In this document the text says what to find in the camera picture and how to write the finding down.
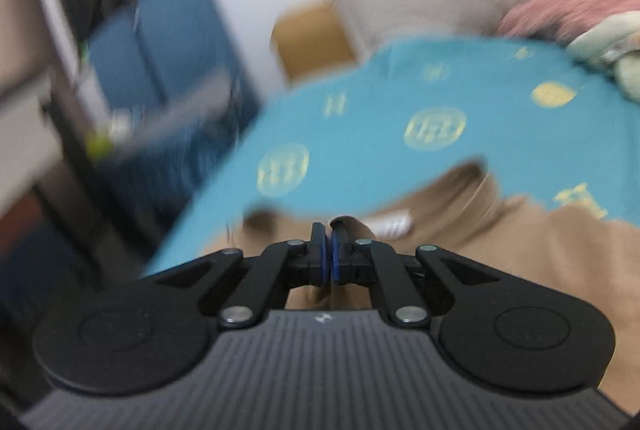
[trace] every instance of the blue cloth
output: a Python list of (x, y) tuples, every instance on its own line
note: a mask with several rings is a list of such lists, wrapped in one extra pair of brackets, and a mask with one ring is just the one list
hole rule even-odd
[(256, 206), (358, 215), (478, 156), (507, 196), (583, 201), (639, 224), (638, 140), (640, 108), (554, 44), (400, 41), (274, 100), (147, 272), (198, 256)]

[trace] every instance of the small yellow object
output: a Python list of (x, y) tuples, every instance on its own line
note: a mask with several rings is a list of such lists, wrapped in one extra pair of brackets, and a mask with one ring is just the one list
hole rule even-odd
[(414, 150), (434, 152), (455, 143), (466, 127), (466, 115), (437, 106), (416, 112), (404, 130), (404, 142)]
[(309, 150), (300, 144), (287, 144), (269, 150), (258, 163), (258, 191), (267, 197), (279, 197), (295, 190), (306, 176)]
[(559, 106), (565, 106), (577, 94), (571, 87), (567, 87), (560, 82), (543, 82), (533, 89), (531, 99), (539, 106), (558, 108)]
[(562, 206), (565, 204), (580, 204), (580, 206), (587, 208), (597, 219), (606, 217), (609, 212), (600, 207), (590, 191), (587, 190), (587, 186), (587, 183), (580, 183), (575, 188), (562, 190), (554, 197), (554, 201), (562, 204)]
[(86, 154), (91, 161), (105, 159), (113, 151), (113, 142), (107, 132), (92, 132), (85, 140)]

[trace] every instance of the tan cloth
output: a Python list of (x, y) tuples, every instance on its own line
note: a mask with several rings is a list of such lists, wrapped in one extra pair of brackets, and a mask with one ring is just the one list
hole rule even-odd
[[(426, 188), (372, 215), (408, 210), (413, 225), (396, 240), (399, 253), (436, 244), (502, 271), (581, 298), (600, 309), (616, 332), (616, 350), (600, 388), (622, 408), (640, 409), (640, 230), (605, 222), (585, 207), (567, 205), (548, 212), (524, 197), (501, 200), (497, 185), (479, 164), (459, 166)], [(308, 238), (313, 220), (273, 212), (249, 216), (208, 249), (235, 246), (260, 254), (272, 242)], [(354, 236), (371, 236), (348, 219)], [(289, 308), (367, 307), (367, 291), (357, 286), (298, 288)]]

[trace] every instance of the light green cloth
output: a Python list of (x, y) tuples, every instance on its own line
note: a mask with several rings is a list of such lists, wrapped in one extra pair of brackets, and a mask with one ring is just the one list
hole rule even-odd
[(615, 77), (622, 93), (640, 103), (640, 11), (612, 15), (578, 36), (567, 51)]

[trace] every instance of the pink blanket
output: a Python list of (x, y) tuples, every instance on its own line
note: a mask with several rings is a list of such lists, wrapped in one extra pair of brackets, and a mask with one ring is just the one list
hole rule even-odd
[(505, 15), (497, 35), (569, 44), (609, 16), (636, 10), (640, 0), (530, 0)]

